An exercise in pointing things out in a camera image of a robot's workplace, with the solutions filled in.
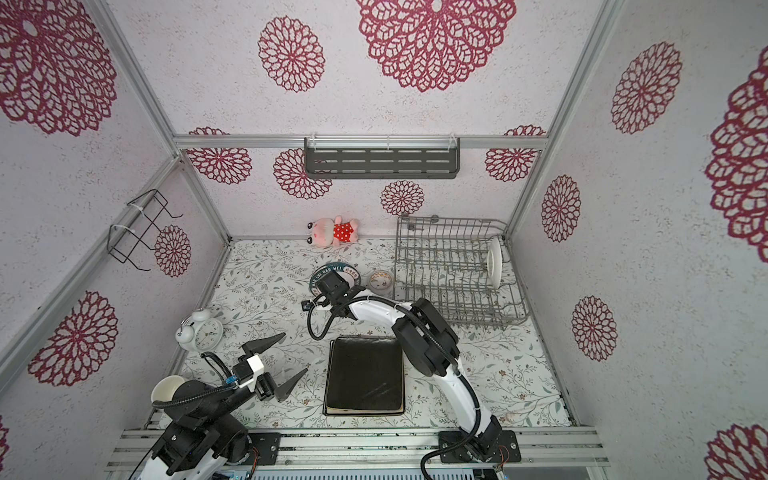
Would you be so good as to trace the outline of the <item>black square plate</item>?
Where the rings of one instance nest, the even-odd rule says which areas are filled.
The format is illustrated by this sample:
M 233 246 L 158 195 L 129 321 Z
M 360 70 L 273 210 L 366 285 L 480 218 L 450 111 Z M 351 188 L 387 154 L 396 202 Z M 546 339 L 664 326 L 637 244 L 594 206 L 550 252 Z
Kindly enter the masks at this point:
M 397 408 L 405 403 L 405 371 L 393 337 L 340 336 L 330 344 L 324 405 Z
M 403 415 L 406 405 L 402 402 L 397 408 L 337 408 L 323 405 L 323 414 L 326 416 L 399 416 Z

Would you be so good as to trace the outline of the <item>tape roll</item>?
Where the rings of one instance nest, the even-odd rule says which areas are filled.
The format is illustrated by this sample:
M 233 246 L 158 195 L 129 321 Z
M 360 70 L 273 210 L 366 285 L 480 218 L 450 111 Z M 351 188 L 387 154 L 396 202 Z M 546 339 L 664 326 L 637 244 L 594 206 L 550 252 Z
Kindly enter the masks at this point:
M 369 275 L 367 287 L 376 295 L 389 297 L 392 295 L 394 283 L 394 276 L 391 272 L 379 269 Z

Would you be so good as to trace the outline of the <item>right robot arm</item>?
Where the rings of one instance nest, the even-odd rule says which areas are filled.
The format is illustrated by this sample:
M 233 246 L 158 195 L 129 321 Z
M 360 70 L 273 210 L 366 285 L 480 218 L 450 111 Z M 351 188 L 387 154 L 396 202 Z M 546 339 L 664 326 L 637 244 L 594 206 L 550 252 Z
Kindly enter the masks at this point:
M 317 288 L 314 299 L 301 302 L 313 339 L 323 339 L 335 318 L 389 327 L 411 365 L 435 381 L 454 410 L 462 436 L 441 452 L 464 449 L 481 461 L 494 455 L 502 434 L 500 422 L 468 378 L 457 334 L 429 300 L 385 298 L 361 286 L 350 286 L 334 271 L 322 276 Z

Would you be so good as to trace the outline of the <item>round white plate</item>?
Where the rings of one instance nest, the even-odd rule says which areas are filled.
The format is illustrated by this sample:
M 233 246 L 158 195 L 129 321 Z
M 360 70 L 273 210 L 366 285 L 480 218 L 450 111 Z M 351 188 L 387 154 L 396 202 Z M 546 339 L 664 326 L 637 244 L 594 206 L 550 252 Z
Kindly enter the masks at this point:
M 361 284 L 361 275 L 353 265 L 341 261 L 329 262 L 315 270 L 310 277 L 309 292 L 313 296 L 320 294 L 318 282 L 323 276 L 330 272 L 339 274 L 350 287 L 359 286 Z
M 489 284 L 494 290 L 499 289 L 503 273 L 503 254 L 498 236 L 491 237 L 488 241 L 486 267 Z

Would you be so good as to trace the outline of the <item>pink plush toy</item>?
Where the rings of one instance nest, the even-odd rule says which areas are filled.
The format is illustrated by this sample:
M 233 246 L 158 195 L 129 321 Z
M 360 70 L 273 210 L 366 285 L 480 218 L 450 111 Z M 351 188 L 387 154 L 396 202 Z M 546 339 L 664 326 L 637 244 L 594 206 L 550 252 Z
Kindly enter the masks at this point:
M 360 222 L 357 219 L 344 221 L 341 216 L 322 218 L 307 224 L 309 235 L 306 242 L 315 247 L 339 247 L 342 243 L 359 240 Z

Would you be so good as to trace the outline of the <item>grey wall shelf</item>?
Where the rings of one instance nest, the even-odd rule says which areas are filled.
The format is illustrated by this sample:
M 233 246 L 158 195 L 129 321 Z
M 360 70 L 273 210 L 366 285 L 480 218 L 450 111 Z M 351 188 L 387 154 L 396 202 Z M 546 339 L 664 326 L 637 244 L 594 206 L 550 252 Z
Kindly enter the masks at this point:
M 435 141 L 304 139 L 304 170 L 313 180 L 454 179 L 461 166 L 456 137 Z

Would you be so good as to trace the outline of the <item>white alarm clock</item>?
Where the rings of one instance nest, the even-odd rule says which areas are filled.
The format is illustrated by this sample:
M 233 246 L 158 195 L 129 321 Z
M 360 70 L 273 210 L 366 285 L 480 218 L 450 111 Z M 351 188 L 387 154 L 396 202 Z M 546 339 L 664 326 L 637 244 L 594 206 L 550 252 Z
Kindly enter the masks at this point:
M 213 351 L 224 334 L 223 324 L 209 309 L 191 313 L 175 331 L 174 339 L 179 346 L 190 353 Z

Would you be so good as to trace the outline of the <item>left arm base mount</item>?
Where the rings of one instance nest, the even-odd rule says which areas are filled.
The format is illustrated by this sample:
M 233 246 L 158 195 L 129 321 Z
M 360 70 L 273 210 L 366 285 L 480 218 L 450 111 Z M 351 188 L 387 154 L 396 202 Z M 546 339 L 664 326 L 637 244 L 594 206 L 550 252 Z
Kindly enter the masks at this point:
M 282 435 L 280 433 L 251 432 L 246 465 L 272 466 L 277 462 Z

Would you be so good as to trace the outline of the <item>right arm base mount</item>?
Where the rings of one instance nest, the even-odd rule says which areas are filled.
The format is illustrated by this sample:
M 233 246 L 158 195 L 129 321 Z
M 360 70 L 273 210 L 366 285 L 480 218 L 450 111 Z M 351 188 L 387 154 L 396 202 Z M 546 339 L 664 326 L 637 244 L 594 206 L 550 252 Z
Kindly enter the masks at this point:
M 517 437 L 512 430 L 501 430 L 499 435 L 491 440 L 470 440 L 465 445 L 440 455 L 444 464 L 507 464 L 519 463 L 521 459 Z

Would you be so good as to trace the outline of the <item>white cup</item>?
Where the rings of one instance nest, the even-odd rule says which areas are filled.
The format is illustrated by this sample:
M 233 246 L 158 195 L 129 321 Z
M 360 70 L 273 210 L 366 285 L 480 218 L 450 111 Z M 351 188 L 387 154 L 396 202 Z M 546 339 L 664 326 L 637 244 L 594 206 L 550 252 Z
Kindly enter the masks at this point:
M 160 380 L 153 388 L 150 396 L 152 402 L 169 402 L 175 392 L 186 382 L 180 375 L 169 375 Z

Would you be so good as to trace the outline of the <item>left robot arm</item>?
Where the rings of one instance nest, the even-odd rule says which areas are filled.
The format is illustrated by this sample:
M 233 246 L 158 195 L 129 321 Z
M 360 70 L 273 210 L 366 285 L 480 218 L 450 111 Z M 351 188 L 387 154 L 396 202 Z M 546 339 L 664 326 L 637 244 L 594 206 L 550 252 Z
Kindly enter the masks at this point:
M 283 333 L 248 341 L 238 362 L 228 367 L 213 352 L 201 357 L 220 376 L 212 386 L 199 380 L 177 382 L 170 377 L 156 385 L 152 406 L 171 422 L 149 448 L 138 479 L 212 479 L 227 465 L 248 465 L 252 478 L 258 466 L 276 462 L 281 436 L 255 434 L 233 412 L 256 399 L 288 398 L 307 373 L 299 371 L 278 385 L 266 370 L 261 355 L 284 339 Z

